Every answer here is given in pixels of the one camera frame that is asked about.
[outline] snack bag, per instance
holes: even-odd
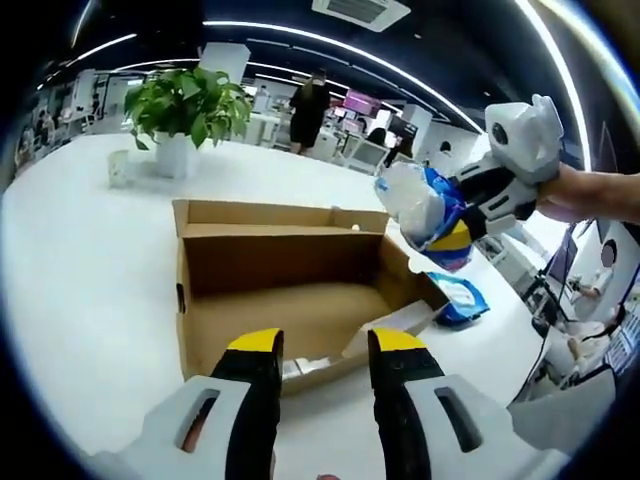
[[[450,272],[469,262],[471,242],[458,235],[466,203],[436,170],[398,162],[381,174],[374,189],[411,248]]]

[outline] black ceiling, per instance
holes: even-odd
[[[437,118],[470,128],[433,95],[352,52],[285,32],[201,27],[202,19],[259,22],[330,37],[386,60],[433,87],[481,127],[482,112],[489,103],[528,101],[534,93],[551,95],[568,135],[577,140],[565,89],[551,57],[513,1],[404,0],[411,14],[382,33],[316,13],[311,10],[311,0],[182,0],[179,8],[162,7],[157,0],[92,3],[76,45],[69,50],[67,43],[67,51],[58,56],[58,62],[129,33],[138,33],[138,37],[62,69],[52,82],[73,78],[85,68],[113,69],[145,61],[196,57],[196,47],[206,41],[246,42],[253,62],[305,72],[324,67],[330,79],[380,98],[415,102],[412,96],[417,96],[440,112]],[[83,7],[81,2],[75,18]],[[49,73],[57,70],[59,67],[52,65]],[[288,76],[286,72],[253,67],[248,74],[259,71]]]

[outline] cardboard box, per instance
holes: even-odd
[[[240,335],[279,327],[289,373],[283,393],[293,393],[365,365],[371,322],[418,333],[447,303],[384,235],[386,214],[196,200],[173,206],[185,379],[210,375]]]

